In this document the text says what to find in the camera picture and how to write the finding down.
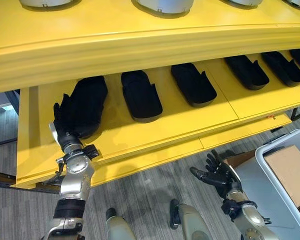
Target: floor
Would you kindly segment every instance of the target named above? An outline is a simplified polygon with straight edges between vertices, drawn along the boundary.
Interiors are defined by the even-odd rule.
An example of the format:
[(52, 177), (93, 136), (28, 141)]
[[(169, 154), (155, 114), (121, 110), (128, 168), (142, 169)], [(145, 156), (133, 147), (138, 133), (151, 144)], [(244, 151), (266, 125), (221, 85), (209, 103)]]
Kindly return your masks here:
[[(0, 141), (16, 137), (17, 126), (13, 110), (0, 114)], [(300, 119), (274, 134), (267, 131), (216, 150), (236, 154), (250, 151), (294, 129), (300, 129)], [(16, 149), (15, 142), (0, 146), (0, 172), (16, 174)], [(189, 171), (191, 166), (203, 169), (206, 155), (201, 152), (93, 188), (83, 217), (86, 239), (106, 239), (105, 212), (114, 207), (131, 225), (138, 240), (182, 240), (181, 229), (169, 228), (169, 202), (177, 198), (197, 208), (214, 240), (239, 240), (238, 230), (220, 209), (222, 201), (215, 189), (194, 179)], [(55, 194), (0, 188), (0, 240), (40, 239), (57, 200)]]

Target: robotic hand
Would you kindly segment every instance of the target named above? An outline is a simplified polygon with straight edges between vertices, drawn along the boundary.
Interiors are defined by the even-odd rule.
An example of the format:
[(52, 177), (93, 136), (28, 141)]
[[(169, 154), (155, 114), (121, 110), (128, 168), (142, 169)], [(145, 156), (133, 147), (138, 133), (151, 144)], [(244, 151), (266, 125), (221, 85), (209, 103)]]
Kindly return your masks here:
[(84, 240), (80, 235), (83, 214), (95, 170), (91, 159), (97, 157), (94, 145), (83, 146), (79, 139), (87, 138), (99, 127), (108, 90), (103, 76), (85, 78), (77, 83), (71, 96), (63, 95), (61, 105), (53, 107), (55, 130), (64, 156), (57, 159), (66, 175), (61, 183), (60, 199), (42, 240)]
[(219, 196), (224, 199), (221, 209), (241, 232), (241, 240), (279, 240), (266, 226), (271, 224), (270, 219), (261, 216), (257, 204), (244, 193), (232, 167), (224, 163), (215, 150), (211, 152), (213, 156), (210, 153), (207, 155), (205, 166), (208, 171), (193, 166), (190, 171), (200, 181), (215, 186)]

